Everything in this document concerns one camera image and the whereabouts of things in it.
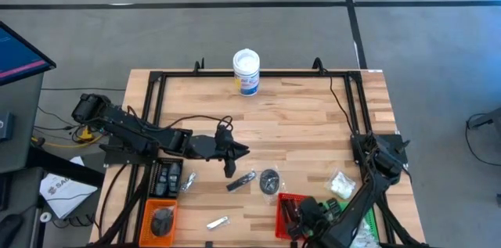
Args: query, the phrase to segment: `concrete floor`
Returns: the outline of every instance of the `concrete floor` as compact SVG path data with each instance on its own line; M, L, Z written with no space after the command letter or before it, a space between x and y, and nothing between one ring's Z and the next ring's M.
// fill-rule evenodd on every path
M0 4L221 2L247 0L0 0ZM466 1L466 0L355 0ZM370 69L383 69L428 243L444 247L499 245L501 169L476 161L464 140L472 113L501 106L500 7L357 8ZM255 49L264 68L299 68L322 58L329 68L356 68L346 8L0 10L0 20L58 63L44 87L124 88L132 68L230 68L233 53ZM80 92L43 92L40 107L70 119ZM123 92L106 92L120 102ZM38 114L37 124L60 126ZM501 163L490 126L470 133L485 160ZM98 149L54 150L85 155ZM82 212L93 213L97 198ZM44 247L82 246L90 228L49 226Z

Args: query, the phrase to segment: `plastic jar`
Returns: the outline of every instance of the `plastic jar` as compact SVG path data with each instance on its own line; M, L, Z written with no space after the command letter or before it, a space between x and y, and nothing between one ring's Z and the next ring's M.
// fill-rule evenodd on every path
M251 49L242 49L233 57L235 83L243 96L255 95L259 87L259 56Z

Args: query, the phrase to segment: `red basket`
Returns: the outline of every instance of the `red basket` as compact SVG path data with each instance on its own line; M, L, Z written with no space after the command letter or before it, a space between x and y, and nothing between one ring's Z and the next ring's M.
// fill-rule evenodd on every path
M279 193L279 199L276 203L276 216L275 216L275 236L281 239L290 239L289 234L287 234L287 229L285 226L285 221L283 220L282 215L282 206L280 206L282 200L295 200L297 205L305 199L307 196L302 196L298 194L289 194L289 193Z

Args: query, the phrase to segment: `monitor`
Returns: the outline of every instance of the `monitor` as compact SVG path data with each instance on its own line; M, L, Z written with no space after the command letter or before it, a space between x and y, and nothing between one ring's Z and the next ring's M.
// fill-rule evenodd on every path
M0 21L0 86L56 68L56 64Z

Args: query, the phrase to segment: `wooden table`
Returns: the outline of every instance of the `wooden table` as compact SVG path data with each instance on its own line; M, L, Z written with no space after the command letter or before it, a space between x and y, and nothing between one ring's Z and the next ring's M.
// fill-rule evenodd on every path
M138 114L142 112L149 73L150 70L133 70L128 80L123 106L132 106ZM383 73L363 70L362 79L373 130L377 134L395 133L395 119ZM360 113L355 84L352 85ZM333 79L333 90L348 110L344 82L340 78ZM192 114L233 116L233 137L250 146L251 152L237 160L232 179L225 178L223 162L185 160L182 180L186 180L192 170L198 175L190 191L178 198L175 246L204 246L206 241L214 241L214 246L289 246L288 241L275 237L276 206L266 204L256 181L234 193L226 191L225 186L230 181L251 169L263 171L277 166L288 192L314 196L318 201L332 197L323 184L335 167L356 180L357 188L362 184L359 167L352 161L350 131L330 93L328 77L262 77L258 94L249 98L237 93L230 77L168 78L160 126ZM363 126L361 118L360 113L359 125ZM212 120L185 120L176 127L193 129L195 135L214 135L216 124ZM112 166L106 171L98 213L119 168ZM121 173L111 191L103 231L111 226L124 206L130 168L127 166ZM387 200L410 235L424 241L413 190L405 174L400 183L387 191ZM230 225L211 232L206 229L208 223L225 215L229 216ZM376 215L381 241L386 242L379 210ZM126 242L132 241L135 216L136 210L128 222ZM90 241L97 239L94 227Z

